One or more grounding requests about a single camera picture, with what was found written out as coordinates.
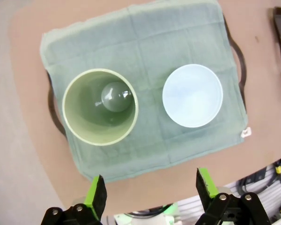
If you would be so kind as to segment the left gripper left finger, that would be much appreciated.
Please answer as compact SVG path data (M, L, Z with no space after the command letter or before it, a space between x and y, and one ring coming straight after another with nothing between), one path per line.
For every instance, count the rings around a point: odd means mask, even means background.
M71 206L66 211L59 207L47 209L44 225L100 225L107 200L107 190L101 175L93 179L84 203Z

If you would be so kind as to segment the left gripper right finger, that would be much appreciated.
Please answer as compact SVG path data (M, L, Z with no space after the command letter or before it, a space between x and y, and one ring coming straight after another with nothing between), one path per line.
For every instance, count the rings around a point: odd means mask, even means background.
M207 168L197 169L196 189L204 209L197 225L222 225L224 222L235 225L271 224L255 193L245 193L238 198L233 194L219 192Z

